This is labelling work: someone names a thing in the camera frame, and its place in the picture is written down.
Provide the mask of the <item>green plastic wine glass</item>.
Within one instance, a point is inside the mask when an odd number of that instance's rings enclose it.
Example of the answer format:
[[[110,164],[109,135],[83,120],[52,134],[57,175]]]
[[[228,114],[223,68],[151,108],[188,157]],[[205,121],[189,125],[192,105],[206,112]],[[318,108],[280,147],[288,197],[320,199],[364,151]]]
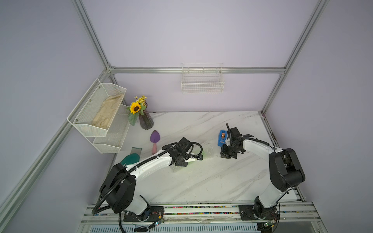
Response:
[[[203,157],[203,160],[197,160],[194,162],[189,162],[188,167],[189,168],[199,168],[199,167],[206,167],[210,164],[214,157],[214,150],[212,147],[205,148],[201,154]]]

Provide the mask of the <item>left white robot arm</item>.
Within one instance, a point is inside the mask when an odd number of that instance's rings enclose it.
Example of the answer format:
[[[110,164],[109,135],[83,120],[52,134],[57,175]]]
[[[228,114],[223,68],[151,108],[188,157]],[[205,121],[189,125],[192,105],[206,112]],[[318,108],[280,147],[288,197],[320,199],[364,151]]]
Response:
[[[145,160],[126,166],[115,164],[100,188],[100,198],[91,213],[96,215],[111,209],[115,214],[131,212],[136,216],[145,215],[151,206],[144,197],[135,195],[137,183],[172,165],[187,166],[190,160],[199,160],[202,152],[201,144],[183,137],[179,142],[163,146]]]

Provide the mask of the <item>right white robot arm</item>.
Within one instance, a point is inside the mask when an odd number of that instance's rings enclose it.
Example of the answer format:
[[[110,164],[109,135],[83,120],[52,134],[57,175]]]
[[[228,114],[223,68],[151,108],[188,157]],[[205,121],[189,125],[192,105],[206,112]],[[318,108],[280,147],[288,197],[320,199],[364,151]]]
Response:
[[[237,159],[238,154],[251,152],[268,162],[270,184],[262,194],[257,196],[251,211],[240,206],[242,219],[264,220],[272,216],[278,202],[292,189],[306,179],[295,150],[278,148],[254,138],[253,135],[242,135],[238,128],[227,127],[228,144],[223,144],[220,156],[226,159]]]

